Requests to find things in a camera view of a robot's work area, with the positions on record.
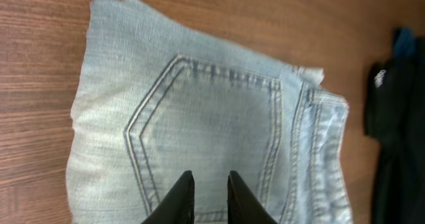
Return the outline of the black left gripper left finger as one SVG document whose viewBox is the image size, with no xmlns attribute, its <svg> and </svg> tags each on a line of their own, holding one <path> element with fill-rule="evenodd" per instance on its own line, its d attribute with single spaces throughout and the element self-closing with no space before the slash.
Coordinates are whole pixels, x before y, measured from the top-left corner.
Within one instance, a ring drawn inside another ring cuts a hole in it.
<svg viewBox="0 0 425 224">
<path fill-rule="evenodd" d="M 141 224 L 193 224 L 195 181 L 191 171 L 184 171 L 161 203 Z"/>
</svg>

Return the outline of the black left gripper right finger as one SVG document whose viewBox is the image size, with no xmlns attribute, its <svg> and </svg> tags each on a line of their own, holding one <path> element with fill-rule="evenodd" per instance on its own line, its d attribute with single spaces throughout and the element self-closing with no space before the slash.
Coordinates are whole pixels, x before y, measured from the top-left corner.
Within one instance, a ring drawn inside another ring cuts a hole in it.
<svg viewBox="0 0 425 224">
<path fill-rule="evenodd" d="M 228 224 L 277 224 L 237 171 L 230 171 L 227 190 Z"/>
</svg>

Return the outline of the light blue denim shorts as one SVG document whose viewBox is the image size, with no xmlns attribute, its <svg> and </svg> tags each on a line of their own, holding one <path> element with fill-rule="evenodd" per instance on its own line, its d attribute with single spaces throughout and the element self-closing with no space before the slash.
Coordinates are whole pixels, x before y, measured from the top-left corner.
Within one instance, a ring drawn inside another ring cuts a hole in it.
<svg viewBox="0 0 425 224">
<path fill-rule="evenodd" d="M 197 223 L 226 223 L 237 171 L 278 223 L 351 223 L 349 107 L 295 67 L 139 0 L 93 0 L 66 189 L 74 223 L 141 223 L 186 170 Z"/>
</svg>

